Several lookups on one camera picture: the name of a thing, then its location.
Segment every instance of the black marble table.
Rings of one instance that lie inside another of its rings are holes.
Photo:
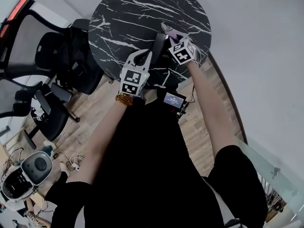
[[[152,49],[161,23],[187,33],[208,54],[211,28],[208,17],[196,0],[102,0],[89,25],[89,44],[97,64],[110,77],[119,80],[128,56],[139,49]],[[145,88],[170,87],[190,77],[185,65],[175,63],[166,40],[161,57],[149,69]]]

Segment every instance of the small screen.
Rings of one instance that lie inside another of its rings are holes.
[[[167,103],[169,105],[172,105],[176,108],[181,108],[181,105],[183,104],[184,99],[180,98],[178,96],[172,95],[170,93],[166,93],[165,99],[164,99],[164,103]]]

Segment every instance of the black sleeve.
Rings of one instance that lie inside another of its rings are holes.
[[[248,228],[262,228],[267,216],[266,196],[257,171],[235,145],[221,149],[208,176],[234,217]]]
[[[78,213],[90,198],[92,185],[79,181],[69,182],[63,189],[63,200],[55,209],[51,228],[74,228]]]

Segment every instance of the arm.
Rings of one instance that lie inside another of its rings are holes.
[[[126,105],[120,101],[116,101],[106,113],[89,139],[85,152],[85,160],[83,161],[79,172],[72,177],[69,182],[82,181],[92,184],[105,150],[108,147],[126,108]]]
[[[25,201],[27,202],[28,210],[34,213],[34,206],[30,197],[27,197]]]
[[[191,73],[200,109],[209,132],[213,156],[227,145],[236,145],[233,127],[225,106],[217,92],[209,84],[199,66],[191,61],[187,64]]]
[[[47,220],[40,218],[38,216],[34,216],[34,217],[35,217],[36,221],[40,222],[41,224],[44,224],[47,227],[51,227],[51,223],[48,222]]]

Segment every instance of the wooden floor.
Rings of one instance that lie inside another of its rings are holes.
[[[230,114],[235,135],[238,138],[242,138],[238,120],[229,97],[209,59],[207,59],[203,64],[202,70],[205,71],[207,78],[222,98]],[[90,96],[78,94],[73,97],[72,102],[69,103],[71,107],[67,107],[72,113],[80,117],[80,122],[74,123],[70,119],[68,120],[64,130],[54,141],[54,143],[57,145],[56,152],[63,152],[68,158],[75,152],[85,156],[86,145],[90,135],[98,123],[102,120],[105,113],[115,102],[115,96],[119,90],[118,82],[114,82],[111,85],[107,81],[107,78],[103,77],[98,88]],[[179,93],[187,96],[187,99],[189,100],[193,87],[192,80],[188,79],[184,85],[185,86],[179,91]],[[186,112],[187,113],[179,121],[180,128],[194,165],[201,175],[207,176],[213,167],[214,160],[209,135],[198,103],[195,102],[190,104]],[[28,117],[25,123],[25,127],[28,132],[32,130],[34,126],[33,120],[31,117]],[[37,145],[37,150],[43,147],[44,140],[45,137],[40,132],[35,135],[33,141]],[[16,147],[25,148],[22,154],[23,158],[34,152],[24,138],[21,139]],[[59,178],[60,161],[67,162],[67,159],[61,154],[58,159],[53,161],[53,171],[49,178],[40,185],[40,194],[45,195],[52,184]],[[76,171],[71,171],[70,175],[74,175],[75,173]]]

